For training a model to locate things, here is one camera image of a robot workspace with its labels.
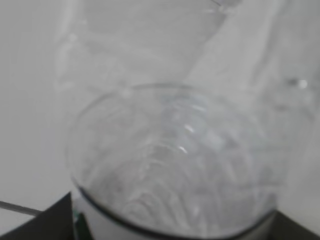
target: water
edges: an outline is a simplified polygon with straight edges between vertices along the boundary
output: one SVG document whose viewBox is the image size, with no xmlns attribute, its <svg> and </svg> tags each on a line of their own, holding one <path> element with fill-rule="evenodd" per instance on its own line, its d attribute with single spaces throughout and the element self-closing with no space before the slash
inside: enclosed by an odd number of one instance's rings
<svg viewBox="0 0 320 240">
<path fill-rule="evenodd" d="M 254 119 L 183 85 L 146 84 L 88 107 L 71 134 L 78 184 L 149 230 L 235 235 L 276 205 L 266 140 Z"/>
</svg>

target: transparent glass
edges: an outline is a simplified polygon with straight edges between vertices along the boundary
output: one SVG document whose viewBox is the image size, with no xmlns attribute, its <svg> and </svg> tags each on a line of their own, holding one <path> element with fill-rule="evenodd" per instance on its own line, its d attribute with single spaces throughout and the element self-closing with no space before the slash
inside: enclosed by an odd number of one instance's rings
<svg viewBox="0 0 320 240">
<path fill-rule="evenodd" d="M 75 218 L 85 215 L 96 240 L 113 232 L 106 219 L 113 229 L 228 238 L 276 209 L 287 162 L 314 122 L 319 84 L 211 79 L 206 52 L 239 5 L 66 2 L 55 86 L 71 177 L 92 208 L 74 195 Z M 112 237 L 150 239 L 137 235 Z"/>
</svg>

